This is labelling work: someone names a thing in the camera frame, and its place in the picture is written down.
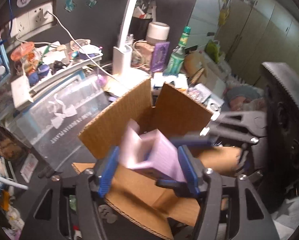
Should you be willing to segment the pink purple card box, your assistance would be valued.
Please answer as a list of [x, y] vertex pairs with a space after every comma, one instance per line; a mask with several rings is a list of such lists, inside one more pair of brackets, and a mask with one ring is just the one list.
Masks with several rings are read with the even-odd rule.
[[119, 163], [151, 179], [185, 182], [177, 148], [160, 130], [139, 135], [140, 126], [129, 120], [119, 146]]

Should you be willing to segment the brown cardboard box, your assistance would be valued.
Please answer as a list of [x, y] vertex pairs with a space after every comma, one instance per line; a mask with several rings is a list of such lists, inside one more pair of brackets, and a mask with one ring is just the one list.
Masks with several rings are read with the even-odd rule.
[[175, 175], [177, 149], [168, 139], [200, 132], [212, 113], [202, 104], [165, 84], [152, 100], [145, 80], [98, 114], [79, 134], [94, 157], [105, 157], [113, 146], [121, 149], [105, 203], [133, 224], [111, 225], [110, 239], [173, 239], [169, 219], [194, 226], [199, 205], [155, 185], [152, 175]]

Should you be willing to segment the pink blue bedding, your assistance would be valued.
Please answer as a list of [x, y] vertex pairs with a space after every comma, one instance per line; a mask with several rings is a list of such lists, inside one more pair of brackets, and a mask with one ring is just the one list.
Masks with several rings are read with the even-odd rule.
[[226, 102], [231, 111], [262, 111], [267, 110], [264, 90], [251, 85], [232, 86], [226, 90]]

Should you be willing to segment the clear plastic zip bag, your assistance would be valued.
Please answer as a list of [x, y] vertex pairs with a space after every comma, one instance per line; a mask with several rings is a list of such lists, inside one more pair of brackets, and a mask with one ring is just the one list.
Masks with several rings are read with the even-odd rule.
[[75, 75], [23, 111], [17, 127], [54, 170], [81, 147], [79, 133], [109, 105], [97, 75]]

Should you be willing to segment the green glass bottle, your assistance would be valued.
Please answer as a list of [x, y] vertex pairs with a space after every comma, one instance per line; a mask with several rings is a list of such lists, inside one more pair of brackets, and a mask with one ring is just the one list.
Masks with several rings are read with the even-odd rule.
[[182, 64], [185, 59], [185, 47], [187, 45], [188, 37], [190, 36], [191, 28], [189, 26], [184, 27], [180, 40], [176, 48], [172, 51], [169, 58], [167, 68], [164, 70], [163, 75], [175, 75], [177, 76], [182, 68]]

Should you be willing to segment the purple card sleeve pack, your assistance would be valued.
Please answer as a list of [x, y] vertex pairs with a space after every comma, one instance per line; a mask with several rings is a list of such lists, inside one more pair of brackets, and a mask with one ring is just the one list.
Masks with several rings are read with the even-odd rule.
[[154, 46], [154, 51], [152, 53], [152, 58], [150, 62], [150, 71], [160, 72], [164, 68], [165, 59], [167, 57], [168, 48], [170, 42], [160, 42], [156, 43]]

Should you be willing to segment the beige wardrobe cabinets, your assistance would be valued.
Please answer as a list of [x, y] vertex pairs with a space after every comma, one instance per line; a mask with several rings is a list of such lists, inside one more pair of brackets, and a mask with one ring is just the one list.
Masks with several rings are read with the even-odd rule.
[[263, 62], [284, 62], [299, 76], [299, 9], [293, 0], [230, 0], [217, 40], [234, 76], [263, 88]]

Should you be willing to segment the white desk lamp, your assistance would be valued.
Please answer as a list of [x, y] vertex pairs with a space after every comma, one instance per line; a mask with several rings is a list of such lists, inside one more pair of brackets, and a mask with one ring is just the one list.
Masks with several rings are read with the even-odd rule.
[[113, 47], [113, 74], [121, 75], [131, 68], [132, 47], [126, 44], [137, 0], [128, 0], [124, 12], [117, 46]]

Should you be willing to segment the white cylindrical humidifier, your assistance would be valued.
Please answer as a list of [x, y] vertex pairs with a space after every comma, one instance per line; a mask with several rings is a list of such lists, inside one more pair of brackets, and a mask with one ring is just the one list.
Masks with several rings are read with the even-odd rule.
[[150, 22], [147, 28], [146, 41], [151, 45], [166, 42], [170, 27], [161, 22]]

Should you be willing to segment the white shelf tray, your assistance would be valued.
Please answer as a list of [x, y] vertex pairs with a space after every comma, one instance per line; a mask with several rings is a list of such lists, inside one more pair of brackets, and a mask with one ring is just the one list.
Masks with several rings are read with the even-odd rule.
[[39, 55], [34, 51], [23, 61], [17, 61], [19, 77], [11, 82], [13, 105], [15, 109], [22, 110], [30, 103], [36, 101], [40, 94], [50, 88], [54, 83], [62, 81], [74, 72], [90, 64], [99, 63], [103, 53], [98, 52], [91, 59], [73, 57], [77, 52], [50, 51], [41, 54], [43, 59], [38, 61]]

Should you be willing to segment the white wall socket panel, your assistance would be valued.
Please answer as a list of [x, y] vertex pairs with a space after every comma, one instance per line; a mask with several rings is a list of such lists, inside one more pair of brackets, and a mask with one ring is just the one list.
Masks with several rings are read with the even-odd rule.
[[12, 27], [10, 36], [22, 37], [31, 31], [36, 31], [41, 27], [52, 24], [54, 17], [50, 13], [53, 13], [53, 9], [54, 0], [49, 0], [14, 18], [12, 24], [9, 23], [9, 27]]

